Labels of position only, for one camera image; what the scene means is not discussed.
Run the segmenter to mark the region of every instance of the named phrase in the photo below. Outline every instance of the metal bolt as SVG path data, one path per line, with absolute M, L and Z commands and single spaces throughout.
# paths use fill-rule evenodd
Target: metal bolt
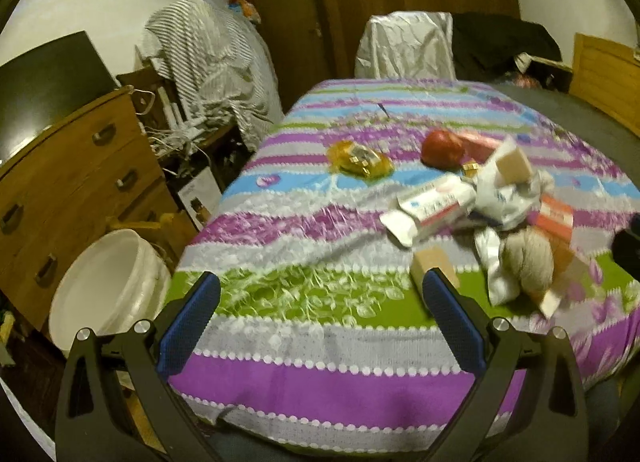
M 566 337 L 566 332 L 562 327 L 554 327 L 553 333 L 556 339 L 564 339 Z
M 90 335 L 91 330 L 89 330 L 88 328 L 83 328 L 78 331 L 78 333 L 76 334 L 76 338 L 78 339 L 78 341 L 86 341 L 87 339 L 89 339 Z
M 497 317 L 492 321 L 492 325 L 498 332 L 504 332 L 509 329 L 509 322 L 503 317 Z
M 151 328 L 151 323 L 149 323 L 149 321 L 147 321 L 146 319 L 138 321 L 133 326 L 133 330 L 136 331 L 136 334 L 146 334 L 149 331 L 149 328 Z

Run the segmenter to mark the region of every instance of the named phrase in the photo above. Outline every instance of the door handle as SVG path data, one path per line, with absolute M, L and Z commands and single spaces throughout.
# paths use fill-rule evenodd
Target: door handle
M 14 231 L 16 227 L 18 227 L 23 211 L 24 206 L 20 204 L 14 204 L 4 214 L 4 216 L 0 220 L 0 230 L 2 230 L 2 233 L 4 235 L 8 235 L 10 232 Z
M 138 181 L 138 172 L 135 169 L 130 170 L 124 177 L 116 180 L 118 191 L 129 191 Z
M 56 272 L 56 267 L 58 266 L 58 259 L 53 255 L 49 254 L 47 256 L 47 261 L 42 265 L 40 270 L 36 272 L 34 276 L 36 283 L 40 286 L 47 286 L 51 283 L 51 279 L 53 278 L 53 274 Z
M 107 124 L 100 131 L 97 131 L 93 134 L 92 140 L 94 144 L 97 146 L 104 146 L 113 140 L 113 137 L 116 135 L 116 125 L 111 122 L 111 124 Z

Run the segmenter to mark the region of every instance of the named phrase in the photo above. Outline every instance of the blue gripper pad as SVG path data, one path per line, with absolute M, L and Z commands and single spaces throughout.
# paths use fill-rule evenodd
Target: blue gripper pad
M 220 303 L 220 280 L 207 272 L 198 279 L 190 294 L 160 339 L 156 371 L 164 380 L 179 374 L 187 363 Z
M 476 377 L 486 371 L 484 339 L 452 294 L 453 286 L 444 281 L 435 269 L 422 279 L 422 299 L 433 314 L 460 368 Z

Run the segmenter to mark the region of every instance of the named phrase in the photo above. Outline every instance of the ball of yarn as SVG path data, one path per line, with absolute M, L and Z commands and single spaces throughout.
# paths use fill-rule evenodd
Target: ball of yarn
M 458 169 L 465 155 L 462 139 L 446 129 L 434 129 L 422 142 L 422 162 L 436 169 Z
M 502 261 L 518 278 L 524 292 L 542 295 L 551 287 L 554 255 L 542 233 L 529 227 L 507 236 L 502 243 Z

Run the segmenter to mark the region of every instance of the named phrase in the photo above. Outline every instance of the floral bedsheet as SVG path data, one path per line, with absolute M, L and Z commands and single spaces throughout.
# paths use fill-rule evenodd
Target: floral bedsheet
M 220 306 L 183 372 L 170 379 L 193 411 L 290 448 L 331 453 L 424 450 L 473 383 L 421 303 L 378 219 L 393 196 L 441 173 L 420 163 L 434 126 L 513 135 L 575 208 L 572 245 L 591 272 L 551 321 L 526 298 L 491 307 L 471 236 L 439 245 L 490 316 L 545 333 L 564 327 L 585 386 L 638 349 L 640 284 L 608 246 L 640 211 L 640 192 L 604 155 L 490 86 L 442 80 L 330 80 L 300 98 L 225 192 L 220 213 L 186 249 L 168 299 L 204 270 Z M 387 153 L 396 171 L 368 185 L 327 171 L 326 150 L 354 140 Z M 496 417 L 504 428 L 522 376 Z

